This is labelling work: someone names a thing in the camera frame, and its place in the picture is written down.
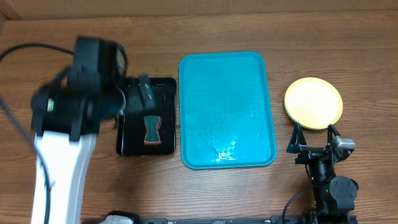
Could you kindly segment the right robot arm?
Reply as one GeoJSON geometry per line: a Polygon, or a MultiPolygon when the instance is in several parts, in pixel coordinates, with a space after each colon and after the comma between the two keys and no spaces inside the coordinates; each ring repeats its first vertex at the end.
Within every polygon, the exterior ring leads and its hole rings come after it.
{"type": "Polygon", "coordinates": [[[339,134],[330,124],[327,127],[325,147],[307,145],[301,125],[295,123],[287,147],[287,152],[296,154],[296,164],[303,164],[311,186],[295,196],[282,211],[282,223],[357,223],[356,216],[349,213],[354,210],[359,185],[353,179],[337,176],[335,164],[349,158],[354,152],[355,142],[339,134]],[[300,218],[287,218],[289,205],[306,192],[313,192],[314,209],[307,209],[300,218]]]}

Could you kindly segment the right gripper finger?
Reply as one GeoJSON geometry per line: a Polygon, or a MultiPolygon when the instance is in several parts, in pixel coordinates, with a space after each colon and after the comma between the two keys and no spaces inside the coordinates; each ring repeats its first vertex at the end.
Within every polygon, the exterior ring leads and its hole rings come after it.
{"type": "Polygon", "coordinates": [[[302,127],[300,123],[295,123],[292,137],[290,138],[289,145],[287,146],[287,152],[302,152],[306,147],[307,142],[303,135],[302,127]]]}
{"type": "Polygon", "coordinates": [[[327,144],[330,145],[334,137],[339,136],[340,133],[336,130],[333,124],[329,124],[327,130],[327,144]]]}

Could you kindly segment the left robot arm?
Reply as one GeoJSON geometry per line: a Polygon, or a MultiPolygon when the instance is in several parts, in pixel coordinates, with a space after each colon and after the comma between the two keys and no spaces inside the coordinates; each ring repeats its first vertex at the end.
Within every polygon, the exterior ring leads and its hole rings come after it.
{"type": "Polygon", "coordinates": [[[146,74],[111,82],[109,91],[98,80],[62,86],[64,78],[59,75],[32,97],[37,162],[31,223],[79,223],[101,122],[156,107],[146,74]]]}

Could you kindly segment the yellow-green plate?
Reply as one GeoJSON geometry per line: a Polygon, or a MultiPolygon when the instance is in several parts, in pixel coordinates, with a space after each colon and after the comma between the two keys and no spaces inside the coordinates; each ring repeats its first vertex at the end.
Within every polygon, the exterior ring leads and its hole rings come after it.
{"type": "Polygon", "coordinates": [[[305,77],[288,87],[284,107],[288,116],[304,128],[321,130],[340,119],[343,100],[329,82],[321,78],[305,77]]]}

